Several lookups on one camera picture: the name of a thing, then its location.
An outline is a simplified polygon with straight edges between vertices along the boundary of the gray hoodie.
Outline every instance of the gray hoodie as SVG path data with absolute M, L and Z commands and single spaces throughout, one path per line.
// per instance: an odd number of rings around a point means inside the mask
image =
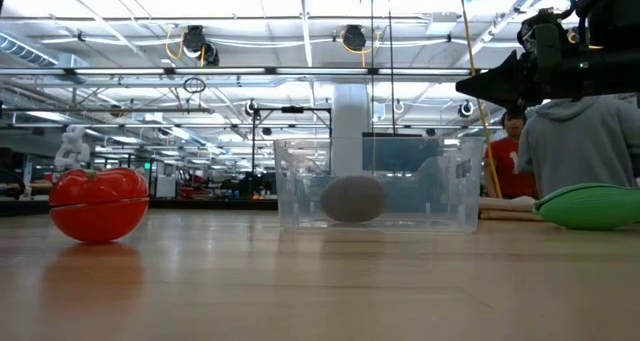
M 610 96 L 555 100 L 535 110 L 520 135 L 518 169 L 533 172 L 544 197 L 563 187 L 637 187 L 640 109 Z

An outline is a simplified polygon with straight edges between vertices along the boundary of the red shirt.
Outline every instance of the red shirt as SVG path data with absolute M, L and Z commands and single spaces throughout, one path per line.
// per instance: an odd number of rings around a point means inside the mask
M 536 180 L 533 174 L 518 173 L 518 142 L 504 138 L 491 143 L 491 153 L 498 174 L 500 191 L 503 198 L 520 196 L 537 197 Z M 489 150 L 485 153 L 485 166 L 489 158 Z

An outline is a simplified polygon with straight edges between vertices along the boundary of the gray egg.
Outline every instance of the gray egg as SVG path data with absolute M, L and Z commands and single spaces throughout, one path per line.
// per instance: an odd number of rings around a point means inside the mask
M 339 222 L 367 222 L 384 212 L 387 194 L 368 176 L 346 176 L 331 182 L 320 195 L 320 207 Z

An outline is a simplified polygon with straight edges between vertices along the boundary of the person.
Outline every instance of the person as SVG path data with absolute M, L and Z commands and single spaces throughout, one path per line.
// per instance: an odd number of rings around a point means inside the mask
M 541 197 L 583 183 L 637 187 L 640 109 L 610 96 L 551 101 L 527 123 L 519 154 Z
M 513 199 L 522 196 L 537 198 L 535 177 L 518 170 L 518 146 L 520 133 L 527 119 L 523 113 L 507 111 L 502 115 L 502 127 L 507 137 L 491 143 L 491 153 L 496 167 L 502 198 Z M 485 185 L 489 197 L 498 197 L 496 185 L 489 165 L 489 150 L 484 161 Z

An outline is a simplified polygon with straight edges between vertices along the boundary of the wooden table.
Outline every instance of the wooden table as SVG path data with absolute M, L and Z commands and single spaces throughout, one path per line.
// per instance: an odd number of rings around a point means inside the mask
M 281 231 L 151 211 L 122 243 L 0 220 L 5 340 L 639 340 L 640 232 Z

